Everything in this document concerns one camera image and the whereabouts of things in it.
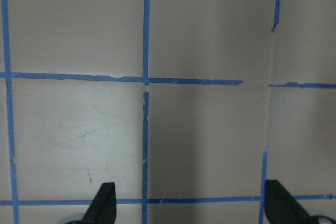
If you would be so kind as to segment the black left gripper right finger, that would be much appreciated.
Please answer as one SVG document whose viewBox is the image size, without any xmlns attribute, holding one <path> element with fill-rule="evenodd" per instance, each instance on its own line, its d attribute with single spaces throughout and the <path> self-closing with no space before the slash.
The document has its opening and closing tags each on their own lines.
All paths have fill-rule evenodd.
<svg viewBox="0 0 336 224">
<path fill-rule="evenodd" d="M 275 179 L 265 182 L 264 211 L 269 223 L 310 223 L 311 216 Z"/>
</svg>

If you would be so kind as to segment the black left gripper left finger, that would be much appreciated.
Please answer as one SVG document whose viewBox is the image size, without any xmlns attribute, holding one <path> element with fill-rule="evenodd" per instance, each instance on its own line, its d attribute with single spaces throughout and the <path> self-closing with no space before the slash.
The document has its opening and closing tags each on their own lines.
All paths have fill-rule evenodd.
<svg viewBox="0 0 336 224">
<path fill-rule="evenodd" d="M 103 183 L 82 218 L 82 223 L 114 224 L 117 216 L 115 183 Z"/>
</svg>

